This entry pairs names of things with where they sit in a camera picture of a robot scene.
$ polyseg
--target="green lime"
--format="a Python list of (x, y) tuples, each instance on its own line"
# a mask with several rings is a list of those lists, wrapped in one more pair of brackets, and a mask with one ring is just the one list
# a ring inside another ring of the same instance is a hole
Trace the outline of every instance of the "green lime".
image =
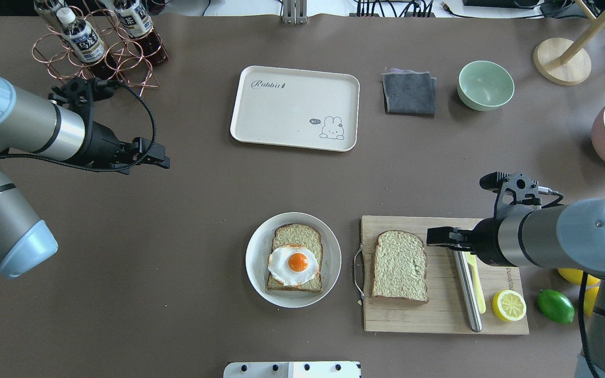
[(559, 291), (546, 289), (538, 295), (538, 308), (549, 320), (570, 324), (576, 311), (571, 301)]

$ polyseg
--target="white bottle cap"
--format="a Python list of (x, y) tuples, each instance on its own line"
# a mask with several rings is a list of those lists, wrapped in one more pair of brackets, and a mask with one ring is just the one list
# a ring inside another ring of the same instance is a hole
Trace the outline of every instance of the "white bottle cap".
[(74, 10), (69, 7), (60, 8), (57, 11), (57, 18), (62, 22), (63, 25), (69, 25), (76, 19)]

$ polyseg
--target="slice of bread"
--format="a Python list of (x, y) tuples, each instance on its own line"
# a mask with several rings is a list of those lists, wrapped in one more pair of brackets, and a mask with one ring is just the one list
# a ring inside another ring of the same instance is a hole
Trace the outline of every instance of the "slice of bread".
[[(308, 225), (293, 223), (283, 225), (274, 231), (274, 240), (272, 240), (272, 251), (284, 244), (301, 244), (312, 251), (314, 257), (321, 267), (324, 258), (324, 246), (321, 244), (321, 234)], [(304, 284), (294, 287), (282, 285), (272, 277), (272, 273), (267, 276), (267, 290), (298, 290), (306, 292), (321, 292), (321, 273)]]
[(387, 230), (377, 237), (373, 260), (372, 296), (428, 302), (426, 253), (415, 234)]

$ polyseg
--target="lime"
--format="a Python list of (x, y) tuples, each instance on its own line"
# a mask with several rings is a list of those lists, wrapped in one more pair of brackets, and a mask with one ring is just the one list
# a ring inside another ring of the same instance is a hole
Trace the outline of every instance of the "lime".
[(503, 321), (517, 321), (526, 315), (526, 303), (519, 292), (501, 290), (492, 300), (494, 315)]
[[(580, 285), (583, 280), (583, 271), (580, 269), (559, 268), (557, 269), (557, 272), (559, 272), (560, 276), (564, 277), (564, 280), (575, 285)], [(596, 285), (598, 283), (599, 278), (588, 275), (588, 286)]]
[(596, 302), (596, 296), (599, 294), (599, 287), (590, 287), (585, 290), (585, 301), (583, 302), (583, 313), (587, 316), (592, 316), (592, 309)]
[(549, 320), (570, 324), (576, 311), (571, 301), (559, 291), (546, 289), (538, 295), (538, 308)]

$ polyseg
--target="rectangular tray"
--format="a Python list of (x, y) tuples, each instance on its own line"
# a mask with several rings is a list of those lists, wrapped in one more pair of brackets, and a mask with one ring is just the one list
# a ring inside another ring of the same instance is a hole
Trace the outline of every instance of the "rectangular tray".
[(372, 254), (377, 236), (385, 230), (406, 230), (426, 242), (430, 227), (452, 226), (473, 229), (481, 219), (475, 218), (424, 218), (379, 217), (363, 215), (361, 218), (361, 242), (363, 243), (363, 268), (365, 283), (363, 292), (363, 328), (371, 332), (415, 333), (472, 333), (528, 335), (529, 314), (518, 321), (502, 321), (492, 311), (492, 298), (500, 290), (511, 289), (523, 294), (518, 268), (489, 266), (477, 261), (487, 312), (480, 315), (483, 329), (480, 333), (468, 326), (466, 307), (461, 286), (456, 277), (452, 255), (447, 248), (426, 246), (426, 285), (428, 303), (415, 303), (406, 299), (372, 297)]
[(351, 75), (250, 66), (239, 77), (230, 134), (245, 143), (349, 151), (358, 93)]

